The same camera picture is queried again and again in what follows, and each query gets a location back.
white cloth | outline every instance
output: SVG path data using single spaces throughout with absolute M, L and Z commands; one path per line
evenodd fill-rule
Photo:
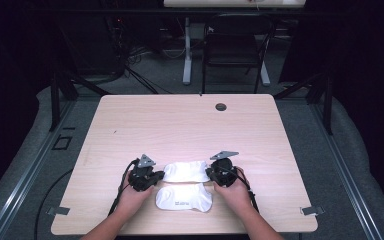
M 201 212 L 210 210 L 213 204 L 211 193 L 205 190 L 204 184 L 172 185 L 161 188 L 156 197 L 157 207 L 164 210 L 198 209 Z
M 170 163 L 164 168 L 165 182 L 208 182 L 205 161 Z

forearm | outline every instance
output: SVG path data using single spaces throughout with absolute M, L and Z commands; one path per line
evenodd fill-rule
M 113 240 L 123 225 L 127 222 L 128 218 L 126 214 L 123 214 L 121 211 L 114 212 L 108 216 L 104 221 L 102 221 L 98 226 L 92 229 L 88 234 L 82 237 L 82 240 L 91 240 L 91 239 L 100 239 Z
M 243 209 L 236 214 L 244 224 L 251 240 L 283 239 L 254 208 Z

hand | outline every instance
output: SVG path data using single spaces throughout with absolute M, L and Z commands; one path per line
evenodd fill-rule
M 239 167 L 236 168 L 238 169 L 238 176 L 240 176 L 242 179 L 245 179 L 245 176 L 242 174 L 244 172 L 243 169 Z M 253 208 L 248 189 L 239 179 L 236 179 L 235 182 L 230 185 L 230 187 L 220 187 L 217 183 L 215 183 L 214 190 L 224 198 L 226 204 L 237 215 L 240 215 L 240 213 L 245 209 Z
M 114 213 L 122 213 L 125 217 L 132 217 L 142 206 L 142 203 L 147 199 L 154 189 L 154 186 L 149 187 L 143 192 L 138 192 L 129 185 L 130 171 L 127 172 L 126 179 L 123 184 L 123 193 L 120 196 L 118 205 Z

white fabric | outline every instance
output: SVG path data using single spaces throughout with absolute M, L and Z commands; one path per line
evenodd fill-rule
M 176 162 L 165 166 L 165 182 L 208 182 L 210 178 L 205 173 L 205 161 Z
M 172 185 L 161 188 L 156 197 L 157 207 L 164 210 L 198 209 L 201 212 L 210 210 L 213 204 L 211 193 L 204 184 Z

office chair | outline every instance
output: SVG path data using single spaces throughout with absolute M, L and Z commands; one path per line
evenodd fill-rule
M 271 19 L 261 13 L 223 13 L 210 18 L 204 27 L 202 93 L 206 67 L 257 68 L 254 93 L 261 81 L 261 68 L 271 35 Z M 264 35 L 263 41 L 256 36 Z

